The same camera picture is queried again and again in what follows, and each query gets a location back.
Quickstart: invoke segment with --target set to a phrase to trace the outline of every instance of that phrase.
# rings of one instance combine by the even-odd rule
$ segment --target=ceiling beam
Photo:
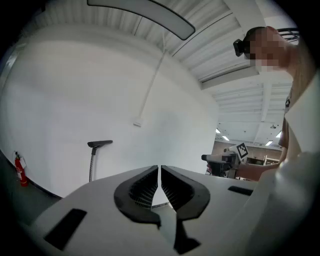
[[[232,66],[228,66],[228,67],[223,68],[221,70],[215,71],[214,73],[205,75],[204,77],[200,78],[199,81],[202,83],[205,83],[205,82],[210,81],[212,79],[215,79],[217,77],[220,77],[220,76],[223,76],[223,75],[226,75],[228,73],[235,72],[238,70],[242,70],[245,68],[249,68],[249,67],[250,67],[250,62],[248,62],[246,60],[242,60],[240,63],[234,63],[234,65],[232,65]]]
[[[215,138],[214,141],[216,141],[216,142],[223,142],[223,143],[230,143],[230,144],[235,144],[235,145],[238,145],[238,144],[241,143],[240,141],[235,141],[235,140],[232,140],[232,139],[230,139],[229,141],[227,141],[227,140],[225,140],[224,138]],[[262,145],[260,146],[260,145],[256,145],[256,144],[250,143],[250,142],[248,142],[248,141],[243,141],[243,142],[244,142],[244,144],[245,144],[247,147],[282,151],[282,149],[281,149],[280,147],[272,146],[272,144],[269,145],[269,146],[266,146],[266,145],[264,145],[263,143],[260,143],[260,144],[262,144]]]
[[[265,27],[265,19],[254,0],[224,0],[225,4],[235,15],[238,20],[243,33],[246,34],[248,30],[254,27]]]
[[[239,110],[239,111],[230,111],[230,112],[219,112],[219,116],[224,116],[224,115],[254,115],[254,114],[259,114],[261,112],[261,109],[254,109],[251,111],[243,111],[243,110]]]
[[[226,124],[226,123],[240,123],[240,124],[261,124],[260,121],[219,121],[219,124]],[[264,124],[274,124],[275,122],[264,122]]]
[[[259,124],[258,130],[256,131],[254,141],[253,143],[258,139],[261,130],[264,126],[264,122],[266,120],[268,109],[270,105],[270,99],[271,99],[271,90],[272,90],[272,84],[271,83],[264,83],[263,84],[263,99],[262,99],[262,109],[261,109],[261,122]]]
[[[231,81],[235,81],[238,79],[244,79],[244,78],[249,78],[252,76],[257,76],[259,75],[259,72],[256,70],[256,68],[254,66],[251,67],[245,67],[243,69],[237,70],[237,71],[231,71],[227,74],[224,75],[220,75],[216,78],[210,79],[206,82],[202,83],[202,90],[206,90],[208,88],[220,85],[220,84],[224,84],[224,83],[228,83]]]

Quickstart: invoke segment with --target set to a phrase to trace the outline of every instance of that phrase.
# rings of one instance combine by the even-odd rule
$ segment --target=black headband
[[[235,51],[235,55],[237,55],[238,57],[240,57],[243,53],[244,55],[248,58],[250,56],[250,41],[249,41],[249,37],[254,35],[256,33],[256,31],[258,29],[264,29],[264,26],[256,26],[251,28],[245,35],[243,41],[240,39],[237,39],[234,43],[233,43],[233,47],[234,47],[234,51]]]

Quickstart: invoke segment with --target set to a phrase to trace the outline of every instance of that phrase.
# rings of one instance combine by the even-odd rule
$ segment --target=red fire extinguisher
[[[22,187],[28,186],[28,180],[27,180],[27,177],[26,177],[26,174],[25,174],[25,170],[24,170],[24,168],[22,167],[21,157],[20,157],[20,155],[18,154],[18,152],[15,152],[14,165],[15,165],[16,172],[17,172],[17,174],[18,174],[18,177],[20,178],[20,184],[21,184],[21,186],[22,186]]]

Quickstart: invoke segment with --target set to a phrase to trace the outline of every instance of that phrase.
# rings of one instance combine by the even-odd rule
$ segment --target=floor
[[[11,202],[17,220],[28,226],[44,210],[60,200],[31,183],[27,187],[22,187],[14,166],[8,162],[2,152],[0,152],[0,186],[8,201]]]

